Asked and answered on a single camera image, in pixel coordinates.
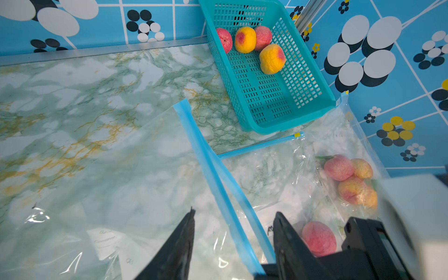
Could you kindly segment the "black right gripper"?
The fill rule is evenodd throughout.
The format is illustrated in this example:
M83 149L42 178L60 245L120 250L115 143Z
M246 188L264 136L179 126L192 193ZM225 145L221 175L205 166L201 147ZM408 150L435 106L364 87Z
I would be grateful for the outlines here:
M397 254L383 224L351 217L344 227L342 250L316 257L334 280L410 280L412 276ZM262 266L257 280L280 280L277 264Z

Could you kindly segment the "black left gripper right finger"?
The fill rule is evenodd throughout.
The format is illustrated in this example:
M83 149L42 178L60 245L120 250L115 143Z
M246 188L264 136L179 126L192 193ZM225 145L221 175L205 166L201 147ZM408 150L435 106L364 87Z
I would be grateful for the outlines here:
M273 226L276 266L281 280L334 279L311 254L283 213L276 213Z

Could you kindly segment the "orange red peach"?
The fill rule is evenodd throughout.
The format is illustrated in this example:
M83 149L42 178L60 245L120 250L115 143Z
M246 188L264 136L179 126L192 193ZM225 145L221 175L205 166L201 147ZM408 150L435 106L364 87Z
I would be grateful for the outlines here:
M286 56L283 49L277 44L270 44L265 47L259 55L260 68L263 73L273 75L283 69Z

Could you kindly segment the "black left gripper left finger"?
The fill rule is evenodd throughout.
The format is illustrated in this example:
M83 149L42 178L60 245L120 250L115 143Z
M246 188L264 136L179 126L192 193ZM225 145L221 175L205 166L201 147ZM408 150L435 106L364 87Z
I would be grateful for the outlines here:
M150 263L136 276L138 280L186 280L194 246L196 211L191 209L177 225Z

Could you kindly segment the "teal plastic basket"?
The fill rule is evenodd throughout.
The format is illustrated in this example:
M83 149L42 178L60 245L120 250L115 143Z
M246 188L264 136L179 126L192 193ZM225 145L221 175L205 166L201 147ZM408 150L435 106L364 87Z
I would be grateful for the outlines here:
M208 45L241 128L306 124L336 99L279 1L201 1Z

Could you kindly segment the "clear zip-top bag blue zipper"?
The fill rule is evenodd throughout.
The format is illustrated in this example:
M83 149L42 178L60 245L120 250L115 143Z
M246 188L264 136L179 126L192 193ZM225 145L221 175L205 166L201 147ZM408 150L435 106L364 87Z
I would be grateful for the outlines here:
M348 92L342 93L334 110L294 135L281 135L219 155L257 218L258 212L280 201L305 201L316 196L328 196L344 223L349 217L378 217L377 209L352 205L341 199L337 181L324 171L329 159L343 155L362 159L371 166L373 174L365 183L374 190L375 180L387 176L352 113L350 99Z

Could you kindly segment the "red yellow peach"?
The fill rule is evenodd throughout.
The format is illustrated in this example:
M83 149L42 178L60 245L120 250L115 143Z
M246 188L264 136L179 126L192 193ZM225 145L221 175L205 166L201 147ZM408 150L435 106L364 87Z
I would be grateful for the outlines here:
M364 180L357 176L351 176L338 184L340 198L352 205L365 205L369 189Z

